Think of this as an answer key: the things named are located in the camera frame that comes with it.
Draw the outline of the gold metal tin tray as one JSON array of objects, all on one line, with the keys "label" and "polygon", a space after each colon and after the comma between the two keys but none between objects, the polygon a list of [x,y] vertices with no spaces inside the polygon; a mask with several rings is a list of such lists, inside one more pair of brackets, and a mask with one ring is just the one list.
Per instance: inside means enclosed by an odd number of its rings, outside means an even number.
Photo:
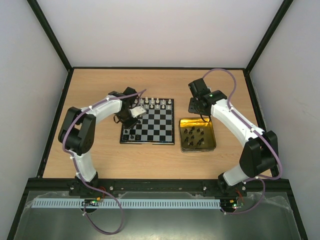
[{"label": "gold metal tin tray", "polygon": [[[195,129],[193,130],[193,134],[189,134],[192,126]],[[183,153],[212,152],[217,147],[213,124],[209,118],[181,118],[178,127],[180,149]],[[204,142],[202,145],[197,145],[197,142],[201,138],[204,138]]]}]

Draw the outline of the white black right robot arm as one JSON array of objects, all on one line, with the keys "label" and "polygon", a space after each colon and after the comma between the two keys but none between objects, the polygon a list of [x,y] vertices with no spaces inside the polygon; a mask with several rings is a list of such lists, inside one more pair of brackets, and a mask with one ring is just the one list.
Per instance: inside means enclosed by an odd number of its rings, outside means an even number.
[{"label": "white black right robot arm", "polygon": [[218,191],[229,196],[236,185],[254,180],[266,170],[282,166],[278,156],[278,138],[273,131],[264,131],[245,118],[220,90],[211,92],[203,78],[188,84],[192,98],[188,112],[214,117],[223,123],[242,145],[239,163],[218,176]]}]

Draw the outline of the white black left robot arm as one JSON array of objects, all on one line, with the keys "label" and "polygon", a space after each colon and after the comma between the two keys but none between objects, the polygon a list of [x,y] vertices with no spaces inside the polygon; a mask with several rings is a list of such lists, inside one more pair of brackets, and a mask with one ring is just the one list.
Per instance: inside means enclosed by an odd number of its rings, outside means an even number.
[{"label": "white black left robot arm", "polygon": [[62,150],[70,155],[76,178],[87,188],[102,191],[98,188],[98,172],[94,168],[91,156],[97,124],[113,116],[116,123],[122,123],[129,129],[133,128],[139,121],[138,117],[146,113],[135,103],[144,92],[127,87],[123,93],[110,92],[97,103],[83,108],[70,107],[67,110],[58,141],[62,144]]}]

